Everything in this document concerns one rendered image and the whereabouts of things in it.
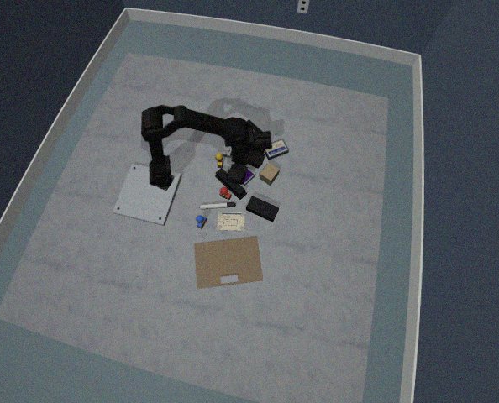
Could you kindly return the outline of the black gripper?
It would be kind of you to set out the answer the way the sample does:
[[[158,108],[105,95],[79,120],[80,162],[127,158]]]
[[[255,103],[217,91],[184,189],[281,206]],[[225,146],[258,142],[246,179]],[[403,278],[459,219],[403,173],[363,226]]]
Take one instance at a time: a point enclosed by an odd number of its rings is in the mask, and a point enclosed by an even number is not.
[[[228,170],[227,174],[227,181],[243,185],[245,176],[247,173],[248,167],[246,165],[243,165],[244,159],[247,159],[249,155],[250,148],[246,154],[243,155],[236,155],[232,150],[230,155],[232,155],[231,161],[234,162],[234,164],[231,165],[231,168]]]

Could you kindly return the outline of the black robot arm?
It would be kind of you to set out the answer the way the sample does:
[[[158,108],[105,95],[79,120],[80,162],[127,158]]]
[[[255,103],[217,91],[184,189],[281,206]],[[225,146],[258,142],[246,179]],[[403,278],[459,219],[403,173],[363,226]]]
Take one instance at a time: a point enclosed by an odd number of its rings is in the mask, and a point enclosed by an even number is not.
[[[163,128],[163,114],[174,115],[174,121]],[[162,139],[179,128],[192,128],[220,136],[225,146],[231,146],[236,155],[246,154],[243,165],[259,168],[265,158],[265,149],[271,149],[271,131],[253,133],[253,128],[242,118],[218,118],[210,114],[187,109],[183,105],[150,107],[142,112],[141,134],[148,141],[152,161],[150,162],[150,184],[167,191],[174,177],[171,175],[170,157],[163,155]],[[253,149],[252,149],[253,148]]]

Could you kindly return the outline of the tan box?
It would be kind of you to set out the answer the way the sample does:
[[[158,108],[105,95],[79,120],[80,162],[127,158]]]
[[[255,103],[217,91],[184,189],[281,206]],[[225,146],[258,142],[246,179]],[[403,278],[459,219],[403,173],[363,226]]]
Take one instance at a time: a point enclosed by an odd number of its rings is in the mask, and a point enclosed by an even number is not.
[[[275,178],[279,175],[280,169],[268,163],[268,165],[260,173],[260,179],[266,184],[271,185]]]

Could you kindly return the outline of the white marker pen with black cap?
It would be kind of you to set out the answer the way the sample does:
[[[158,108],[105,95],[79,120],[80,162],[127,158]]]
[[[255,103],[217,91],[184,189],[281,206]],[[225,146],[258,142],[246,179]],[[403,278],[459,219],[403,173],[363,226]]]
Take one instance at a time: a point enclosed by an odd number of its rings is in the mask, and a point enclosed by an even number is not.
[[[227,203],[200,205],[200,209],[213,209],[213,208],[224,208],[224,207],[235,207],[235,206],[236,206],[235,202],[227,202]]]

